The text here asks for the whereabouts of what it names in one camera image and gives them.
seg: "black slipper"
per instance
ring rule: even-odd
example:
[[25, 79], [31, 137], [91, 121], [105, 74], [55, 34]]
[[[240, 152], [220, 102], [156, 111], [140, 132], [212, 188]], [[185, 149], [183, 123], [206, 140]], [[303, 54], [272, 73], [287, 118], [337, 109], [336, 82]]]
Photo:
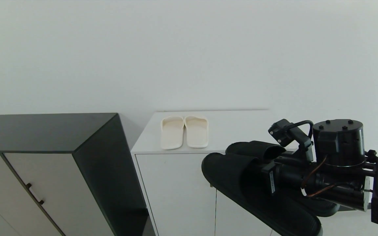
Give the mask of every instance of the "black slipper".
[[249, 171], [257, 157], [212, 153], [202, 162], [205, 178], [225, 196], [282, 236], [321, 236], [319, 219], [282, 191], [270, 196], [263, 181]]
[[[254, 156], [259, 160], [275, 159], [285, 151], [280, 145], [251, 141], [251, 142], [237, 142], [228, 146], [225, 150], [226, 154], [239, 154], [246, 156]], [[329, 202], [327, 200], [306, 198], [300, 190], [286, 189], [285, 194], [288, 194], [293, 200], [303, 204], [309, 211], [316, 216], [329, 217], [338, 212], [340, 205]]]

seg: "sticker label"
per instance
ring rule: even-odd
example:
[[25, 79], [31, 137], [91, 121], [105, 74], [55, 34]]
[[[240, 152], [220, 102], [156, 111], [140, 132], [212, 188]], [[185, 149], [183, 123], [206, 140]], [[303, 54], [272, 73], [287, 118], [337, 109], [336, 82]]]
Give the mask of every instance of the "sticker label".
[[273, 171], [269, 172], [269, 179], [270, 179], [270, 188], [272, 193], [275, 192], [275, 184], [273, 182]]

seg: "drawer handle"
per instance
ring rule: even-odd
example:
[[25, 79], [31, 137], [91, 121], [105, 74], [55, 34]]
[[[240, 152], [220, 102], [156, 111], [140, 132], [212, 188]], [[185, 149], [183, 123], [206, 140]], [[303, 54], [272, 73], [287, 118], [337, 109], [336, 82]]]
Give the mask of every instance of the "drawer handle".
[[30, 193], [32, 194], [32, 196], [34, 197], [34, 199], [36, 199], [36, 201], [37, 201], [40, 205], [43, 205], [43, 203], [45, 203], [43, 200], [40, 200], [40, 201], [37, 200], [37, 198], [36, 198], [36, 194], [35, 194], [34, 191], [31, 189], [31, 187], [32, 187], [32, 184], [31, 184], [31, 183], [26, 184], [26, 187], [27, 187], [27, 189], [30, 191]]

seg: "slipper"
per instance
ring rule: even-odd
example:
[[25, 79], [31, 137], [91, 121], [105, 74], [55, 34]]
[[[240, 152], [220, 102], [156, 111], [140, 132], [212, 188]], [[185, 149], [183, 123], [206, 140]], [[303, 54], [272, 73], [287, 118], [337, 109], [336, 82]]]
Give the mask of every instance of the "slipper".
[[161, 121], [160, 145], [164, 150], [180, 148], [183, 144], [183, 117], [171, 116]]
[[[282, 154], [285, 149], [280, 145], [265, 143], [260, 141], [237, 142], [228, 146], [225, 150], [226, 154], [237, 154], [252, 156], [263, 162], [264, 160], [272, 160]], [[281, 189], [287, 196], [296, 202], [302, 204], [311, 213], [316, 216], [329, 217], [338, 212], [340, 205], [331, 203], [326, 200], [304, 197], [300, 190]]]
[[237, 154], [211, 153], [202, 173], [212, 186], [256, 216], [281, 236], [321, 236], [319, 219], [304, 205], [279, 191], [271, 196], [257, 173], [261, 159]]
[[191, 148], [208, 146], [208, 120], [200, 116], [186, 116], [186, 141]]

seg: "white cabinet top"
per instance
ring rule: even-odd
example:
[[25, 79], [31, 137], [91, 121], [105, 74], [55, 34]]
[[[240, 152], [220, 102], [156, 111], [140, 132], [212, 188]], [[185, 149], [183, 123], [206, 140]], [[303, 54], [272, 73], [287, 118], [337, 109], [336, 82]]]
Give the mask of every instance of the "white cabinet top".
[[[173, 150], [160, 147], [161, 127], [163, 118], [168, 116], [202, 115], [209, 122], [209, 144], [206, 148], [190, 148], [186, 144], [186, 131], [183, 134], [183, 145]], [[277, 143], [267, 132], [279, 119], [270, 110], [238, 110], [238, 111], [196, 111], [196, 112], [156, 112], [151, 117], [138, 141], [132, 148], [133, 154], [181, 154], [224, 152], [234, 142], [250, 142], [252, 140]], [[293, 142], [289, 149], [296, 147]]]

